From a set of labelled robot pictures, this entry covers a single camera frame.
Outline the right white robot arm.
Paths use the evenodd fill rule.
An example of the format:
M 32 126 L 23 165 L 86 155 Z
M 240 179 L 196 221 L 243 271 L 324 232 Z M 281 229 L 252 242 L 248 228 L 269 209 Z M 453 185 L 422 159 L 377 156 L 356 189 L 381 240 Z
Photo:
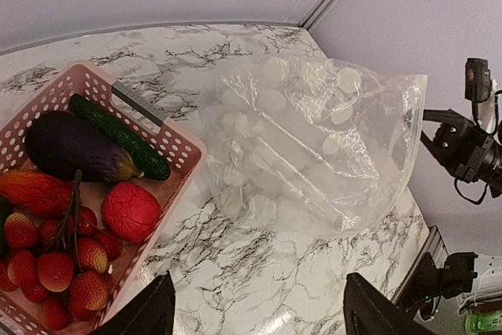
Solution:
M 453 110 L 426 110 L 423 120 L 440 126 L 433 139 L 420 141 L 450 176 L 464 183 L 479 180 L 501 194 L 501 145 L 494 136 Z

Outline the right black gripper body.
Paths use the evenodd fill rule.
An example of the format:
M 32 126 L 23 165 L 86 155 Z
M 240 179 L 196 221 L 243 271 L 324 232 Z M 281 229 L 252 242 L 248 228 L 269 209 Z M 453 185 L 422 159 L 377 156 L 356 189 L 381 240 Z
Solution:
M 465 183 L 479 180 L 490 149 L 490 135 L 462 115 L 445 115 L 435 135 L 440 164 Z

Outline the purple eggplant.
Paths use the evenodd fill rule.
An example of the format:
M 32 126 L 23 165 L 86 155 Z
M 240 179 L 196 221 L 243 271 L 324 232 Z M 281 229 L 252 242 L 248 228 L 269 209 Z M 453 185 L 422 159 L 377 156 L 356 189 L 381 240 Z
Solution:
M 78 169 L 83 181 L 94 183 L 116 183 L 144 175 L 129 152 L 67 112 L 40 115 L 28 127 L 24 145 L 38 169 L 60 179 L 73 179 Z

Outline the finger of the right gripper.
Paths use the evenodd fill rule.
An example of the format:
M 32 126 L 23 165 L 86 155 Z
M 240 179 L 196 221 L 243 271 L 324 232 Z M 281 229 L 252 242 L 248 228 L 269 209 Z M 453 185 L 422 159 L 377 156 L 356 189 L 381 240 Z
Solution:
M 443 153 L 442 149 L 431 140 L 427 134 L 422 131 L 420 135 L 420 142 L 426 147 L 432 157 L 440 164 L 443 164 Z
M 431 110 L 425 109 L 423 113 L 423 120 L 425 122 L 441 123 L 454 126 L 457 123 L 456 112 L 449 110 Z

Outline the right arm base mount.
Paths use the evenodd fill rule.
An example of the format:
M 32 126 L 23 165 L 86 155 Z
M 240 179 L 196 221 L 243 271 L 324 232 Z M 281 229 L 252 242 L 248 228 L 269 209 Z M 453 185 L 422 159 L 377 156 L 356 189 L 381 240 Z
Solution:
M 426 252 L 412 275 L 410 290 L 406 299 L 402 299 L 403 307 L 407 312 L 417 311 L 436 297 L 449 299 L 470 293 L 478 277 L 476 259 L 478 254 L 474 252 L 454 253 L 446 258 L 442 268 L 438 268 L 431 253 Z

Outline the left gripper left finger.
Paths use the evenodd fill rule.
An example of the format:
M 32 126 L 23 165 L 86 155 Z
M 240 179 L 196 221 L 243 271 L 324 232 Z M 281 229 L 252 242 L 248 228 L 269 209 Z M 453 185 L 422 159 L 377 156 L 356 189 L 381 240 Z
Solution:
M 157 276 L 118 314 L 92 332 L 94 335 L 171 335 L 175 289 L 171 274 Z

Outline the clear dotted zip top bag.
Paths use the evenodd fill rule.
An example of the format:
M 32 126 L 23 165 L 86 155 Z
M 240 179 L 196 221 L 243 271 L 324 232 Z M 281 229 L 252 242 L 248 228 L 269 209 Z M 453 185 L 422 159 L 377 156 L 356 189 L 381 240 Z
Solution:
M 332 59 L 239 58 L 198 98 L 209 187 L 236 223 L 336 237 L 374 227 L 417 158 L 426 75 Z

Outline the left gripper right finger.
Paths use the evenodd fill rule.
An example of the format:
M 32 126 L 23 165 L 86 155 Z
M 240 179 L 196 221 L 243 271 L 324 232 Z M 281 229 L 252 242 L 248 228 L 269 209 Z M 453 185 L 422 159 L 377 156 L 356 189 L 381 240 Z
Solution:
M 347 275 L 343 305 L 345 331 L 349 335 L 431 334 L 359 273 Z

